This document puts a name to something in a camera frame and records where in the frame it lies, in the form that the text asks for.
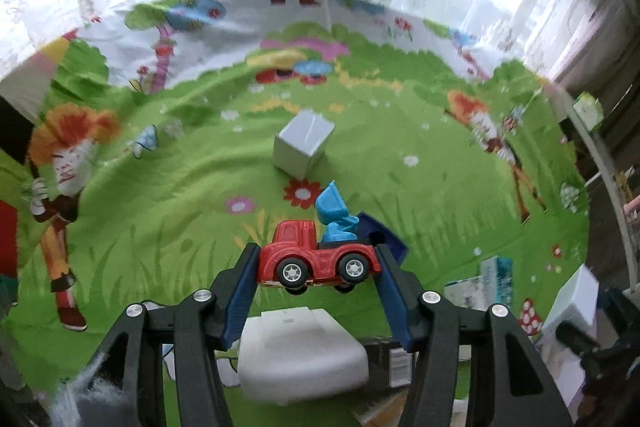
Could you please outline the white cube cosmetic box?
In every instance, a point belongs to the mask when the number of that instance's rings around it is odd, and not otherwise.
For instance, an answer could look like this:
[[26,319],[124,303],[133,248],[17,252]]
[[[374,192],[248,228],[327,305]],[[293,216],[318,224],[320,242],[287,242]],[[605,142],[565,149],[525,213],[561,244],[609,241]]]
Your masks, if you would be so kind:
[[596,319],[599,281],[585,265],[581,265],[560,288],[549,311],[542,335],[553,335],[562,322],[588,333]]

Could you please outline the teal foil box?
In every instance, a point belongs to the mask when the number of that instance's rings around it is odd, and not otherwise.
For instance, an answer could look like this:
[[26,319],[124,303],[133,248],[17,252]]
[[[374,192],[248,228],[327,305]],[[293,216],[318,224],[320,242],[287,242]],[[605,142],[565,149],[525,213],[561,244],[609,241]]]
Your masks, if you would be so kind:
[[513,299],[513,261],[509,258],[490,257],[480,262],[483,306],[487,311],[491,305],[512,307]]

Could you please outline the black barcode box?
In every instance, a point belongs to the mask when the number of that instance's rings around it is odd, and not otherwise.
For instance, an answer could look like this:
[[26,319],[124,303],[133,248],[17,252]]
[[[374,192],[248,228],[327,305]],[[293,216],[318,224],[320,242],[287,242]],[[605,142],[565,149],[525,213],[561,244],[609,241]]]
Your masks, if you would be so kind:
[[414,355],[407,352],[392,338],[367,338],[362,342],[366,349],[369,380],[366,387],[371,391],[398,389],[411,384]]

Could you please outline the white plastic case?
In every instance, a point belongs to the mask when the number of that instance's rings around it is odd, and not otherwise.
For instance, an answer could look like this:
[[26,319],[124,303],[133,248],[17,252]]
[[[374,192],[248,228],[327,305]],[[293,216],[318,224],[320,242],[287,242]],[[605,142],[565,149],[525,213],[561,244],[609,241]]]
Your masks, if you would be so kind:
[[363,345],[329,312],[299,307],[246,321],[238,375],[247,399],[285,405],[364,386],[369,361]]

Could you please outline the red toy truck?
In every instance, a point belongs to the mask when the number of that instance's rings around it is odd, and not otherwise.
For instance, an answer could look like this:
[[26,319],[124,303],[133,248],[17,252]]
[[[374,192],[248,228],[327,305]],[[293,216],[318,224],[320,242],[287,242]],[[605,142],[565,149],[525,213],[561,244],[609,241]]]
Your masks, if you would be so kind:
[[381,272],[376,247],[360,241],[358,216],[349,212],[335,183],[314,203],[317,219],[285,220],[259,254],[257,283],[302,295],[312,286],[348,294]]

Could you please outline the dark blue small box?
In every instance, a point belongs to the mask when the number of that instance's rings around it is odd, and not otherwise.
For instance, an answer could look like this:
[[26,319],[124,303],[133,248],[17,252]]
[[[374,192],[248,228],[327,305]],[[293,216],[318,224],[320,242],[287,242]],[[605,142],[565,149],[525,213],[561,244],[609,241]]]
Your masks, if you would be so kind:
[[372,245],[385,244],[397,264],[402,265],[408,254],[408,246],[391,229],[367,213],[358,213],[358,220],[358,239]]

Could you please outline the small white cube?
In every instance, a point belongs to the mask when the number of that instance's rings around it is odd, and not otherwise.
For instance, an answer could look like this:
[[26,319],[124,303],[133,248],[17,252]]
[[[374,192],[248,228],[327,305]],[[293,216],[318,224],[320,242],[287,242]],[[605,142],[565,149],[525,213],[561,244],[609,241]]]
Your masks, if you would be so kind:
[[274,137],[273,165],[302,181],[318,164],[334,129],[334,122],[322,115],[301,110]]

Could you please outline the yellow tan long box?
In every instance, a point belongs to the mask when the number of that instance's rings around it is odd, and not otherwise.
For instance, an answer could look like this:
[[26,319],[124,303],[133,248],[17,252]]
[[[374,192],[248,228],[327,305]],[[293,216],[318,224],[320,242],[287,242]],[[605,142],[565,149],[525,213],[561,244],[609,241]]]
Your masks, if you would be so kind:
[[407,395],[407,389],[369,395],[356,405],[352,416],[363,427],[398,427]]

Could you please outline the green cartoon print cloth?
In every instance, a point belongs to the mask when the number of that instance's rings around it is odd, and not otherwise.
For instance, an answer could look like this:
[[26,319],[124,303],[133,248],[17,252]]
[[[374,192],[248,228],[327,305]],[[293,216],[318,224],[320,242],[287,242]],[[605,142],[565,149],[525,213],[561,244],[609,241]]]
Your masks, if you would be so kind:
[[[356,0],[162,0],[96,17],[12,76],[41,92],[34,167],[1,161],[1,327],[41,398],[128,305],[173,305],[314,217],[335,183],[442,289],[513,261],[537,332],[586,259],[588,197],[547,83],[475,36]],[[334,122],[302,181],[273,165],[301,110]]]

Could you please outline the white curved shelf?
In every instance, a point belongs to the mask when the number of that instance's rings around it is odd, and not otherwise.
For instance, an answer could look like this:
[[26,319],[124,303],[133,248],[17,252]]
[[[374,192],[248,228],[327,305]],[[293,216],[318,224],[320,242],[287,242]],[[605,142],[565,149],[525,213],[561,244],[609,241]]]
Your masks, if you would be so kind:
[[639,295],[639,221],[625,212],[620,169],[597,130],[575,110],[574,98],[557,84],[544,88],[553,113],[575,147],[577,169],[589,204],[587,265],[606,288]]

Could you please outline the green tissue pack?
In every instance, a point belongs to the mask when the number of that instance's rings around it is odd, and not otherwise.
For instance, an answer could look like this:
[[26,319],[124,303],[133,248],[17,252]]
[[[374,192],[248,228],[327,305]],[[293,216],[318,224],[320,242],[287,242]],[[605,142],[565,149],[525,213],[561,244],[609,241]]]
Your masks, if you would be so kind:
[[588,131],[598,130],[604,119],[600,101],[588,92],[582,92],[575,98],[573,108]]

